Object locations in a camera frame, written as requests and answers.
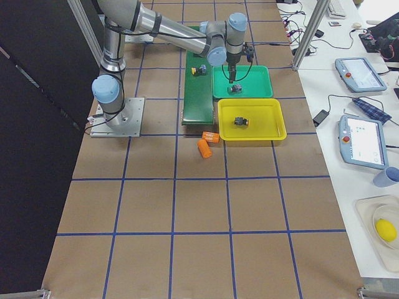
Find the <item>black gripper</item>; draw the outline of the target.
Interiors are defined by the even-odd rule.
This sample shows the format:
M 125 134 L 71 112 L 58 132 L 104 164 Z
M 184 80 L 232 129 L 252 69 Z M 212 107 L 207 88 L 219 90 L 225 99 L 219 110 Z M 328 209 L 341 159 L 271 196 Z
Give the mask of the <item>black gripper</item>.
M 248 43 L 239 45 L 226 44 L 226 61 L 229 72 L 229 83 L 233 83 L 236 80 L 236 64 L 239 63 L 242 56 L 245 56 L 248 62 L 252 63 L 254 58 L 254 47 Z

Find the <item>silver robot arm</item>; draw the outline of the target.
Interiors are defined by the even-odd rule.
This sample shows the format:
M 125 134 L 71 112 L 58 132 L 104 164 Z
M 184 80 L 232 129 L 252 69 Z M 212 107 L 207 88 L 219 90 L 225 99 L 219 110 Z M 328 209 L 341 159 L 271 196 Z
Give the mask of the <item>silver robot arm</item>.
M 198 29 L 172 21 L 161 13 L 146 8 L 140 1 L 97 1 L 104 15 L 104 46 L 100 65 L 105 73 L 124 70 L 123 47 L 126 37 L 159 38 L 206 58 L 213 67 L 228 64 L 228 80 L 236 80 L 236 66 L 241 57 L 253 59 L 253 47 L 244 36 L 248 19 L 240 13 L 226 21 L 204 21 Z

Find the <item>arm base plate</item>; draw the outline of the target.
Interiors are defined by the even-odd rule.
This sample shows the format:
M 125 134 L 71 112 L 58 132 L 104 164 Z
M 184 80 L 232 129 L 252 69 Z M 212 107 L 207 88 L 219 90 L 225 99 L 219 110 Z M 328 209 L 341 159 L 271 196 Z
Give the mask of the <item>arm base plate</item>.
M 125 35 L 125 42 L 128 44 L 147 44 L 153 43 L 154 38 L 149 34 L 138 35 L 138 36 L 128 36 Z
M 89 129 L 92 138 L 138 138 L 141 133 L 141 125 L 143 118 L 143 110 L 145 106 L 144 98 L 126 98 L 125 108 L 112 120 L 111 115 L 106 115 L 102 111 L 102 107 L 98 104 L 96 114 L 99 117 L 94 121 Z

